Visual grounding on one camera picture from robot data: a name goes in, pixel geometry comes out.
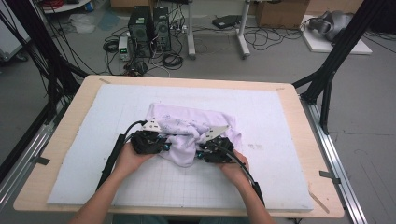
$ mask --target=desktop computer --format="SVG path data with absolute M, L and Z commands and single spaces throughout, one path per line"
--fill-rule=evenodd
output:
M 128 29 L 136 58 L 152 57 L 156 42 L 151 42 L 155 37 L 155 31 L 149 7 L 136 6 L 133 8 Z
M 155 34 L 157 35 L 157 49 L 171 50 L 171 35 L 169 32 L 168 7 L 155 7 L 152 12 Z

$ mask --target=forearm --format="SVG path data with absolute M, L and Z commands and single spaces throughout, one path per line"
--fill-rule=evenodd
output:
M 122 176 L 111 175 L 69 221 L 69 224 L 103 223 L 122 180 Z
M 244 200 L 251 224 L 275 223 L 248 181 L 244 181 L 236 187 Z

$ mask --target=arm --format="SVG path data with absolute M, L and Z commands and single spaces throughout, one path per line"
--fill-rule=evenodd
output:
M 130 142 L 126 143 L 117 159 L 113 173 L 82 206 L 69 224 L 102 223 L 122 181 L 154 155 L 138 155 Z
M 241 153 L 236 150 L 233 151 L 235 156 L 241 162 L 246 164 L 248 168 L 248 160 Z M 248 178 L 245 173 L 236 163 L 221 163 L 218 164 L 220 170 L 227 176 L 227 178 L 233 182 L 233 184 L 238 189 L 241 194 L 242 199 L 244 200 L 245 206 L 247 208 L 247 215 L 250 219 L 250 223 L 253 224 L 270 224 L 275 223 L 271 218 L 268 211 L 265 209 L 262 201 L 260 201 L 259 196 L 257 196 L 253 187 L 251 187 Z

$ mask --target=cardboard box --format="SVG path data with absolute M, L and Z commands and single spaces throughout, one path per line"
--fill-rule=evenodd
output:
M 250 6 L 248 7 L 248 15 L 256 15 L 257 6 L 259 5 L 258 2 L 251 1 Z
M 133 8 L 135 6 L 150 6 L 151 9 L 155 5 L 155 0 L 110 0 L 111 7 L 114 8 Z
M 341 10 L 344 13 L 355 13 L 363 0 L 314 0 L 309 3 L 307 15 L 319 16 L 325 11 Z
M 280 3 L 259 3 L 256 21 L 260 27 L 299 29 L 309 0 L 282 0 Z

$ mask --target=table leg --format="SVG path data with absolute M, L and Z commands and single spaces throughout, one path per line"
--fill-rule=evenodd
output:
M 195 45 L 194 45 L 194 36 L 192 34 L 192 0 L 189 1 L 189 27 L 187 33 L 187 43 L 189 45 L 189 56 L 191 59 L 195 60 Z
M 242 11 L 241 27 L 239 29 L 236 29 L 236 35 L 238 37 L 239 43 L 242 48 L 242 58 L 243 59 L 246 59 L 246 57 L 248 57 L 250 55 L 250 51 L 248 50 L 248 44 L 244 37 L 245 25 L 247 23 L 249 6 L 250 6 L 250 0 L 245 0 L 244 9 Z

